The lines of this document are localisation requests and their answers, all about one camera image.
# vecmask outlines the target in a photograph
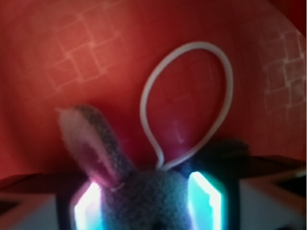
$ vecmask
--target red background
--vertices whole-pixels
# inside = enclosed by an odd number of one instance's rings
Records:
[[[220,47],[233,66],[234,99],[215,138],[306,159],[306,39],[265,0],[2,0],[0,32],[0,177],[74,169],[55,108],[79,103],[101,109],[137,165],[154,165],[142,88],[165,55],[195,40]],[[209,53],[163,72],[148,115],[166,160],[199,141],[223,93]]]

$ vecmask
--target white cord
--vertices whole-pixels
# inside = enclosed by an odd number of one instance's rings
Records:
[[[177,57],[181,56],[182,54],[189,52],[194,49],[204,49],[208,50],[212,53],[214,53],[222,62],[222,65],[224,67],[225,75],[226,75],[226,93],[225,93],[225,98],[224,98],[224,104],[222,106],[222,109],[220,111],[220,114],[218,115],[216,121],[208,131],[208,133],[198,142],[193,148],[191,148],[187,153],[184,155],[166,163],[163,166],[164,163],[164,154],[163,151],[158,144],[157,140],[155,139],[149,124],[147,120],[147,111],[146,111],[146,106],[147,106],[147,100],[149,93],[154,85],[155,80],[158,78],[158,76],[161,74],[161,72]],[[167,55],[157,66],[156,68],[152,71],[151,75],[149,76],[145,87],[143,89],[142,95],[141,95],[141,103],[140,103],[140,118],[141,118],[141,123],[142,127],[144,129],[144,132],[150,141],[151,145],[153,146],[157,157],[158,161],[156,164],[156,168],[161,168],[163,170],[168,170],[183,161],[187,160],[188,158],[192,157],[202,146],[204,146],[209,139],[213,136],[213,134],[216,132],[216,130],[219,128],[219,126],[222,124],[224,121],[228,110],[230,108],[230,104],[232,101],[232,95],[233,95],[233,90],[234,90],[234,85],[233,85],[233,73],[232,73],[232,68],[231,64],[225,55],[225,53],[215,45],[212,45],[207,42],[191,42],[191,43],[186,43],[177,49],[175,49],[173,52],[171,52],[169,55]]]

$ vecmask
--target bunny head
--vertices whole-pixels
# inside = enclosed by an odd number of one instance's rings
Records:
[[[101,187],[105,229],[191,229],[186,178],[171,170],[138,171],[93,107],[61,110],[59,123],[71,156]]]

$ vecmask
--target led light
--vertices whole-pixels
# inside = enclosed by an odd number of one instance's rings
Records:
[[[192,224],[195,230],[222,229],[222,195],[199,172],[193,172],[189,177],[188,200]]]
[[[74,207],[77,230],[101,230],[101,190],[96,183],[91,183]]]

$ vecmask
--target inner ear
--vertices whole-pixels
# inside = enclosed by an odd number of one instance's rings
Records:
[[[104,187],[116,187],[119,184],[116,176],[107,169],[102,159],[99,158],[97,151],[89,143],[82,143],[79,151],[78,161],[80,166],[92,180]]]

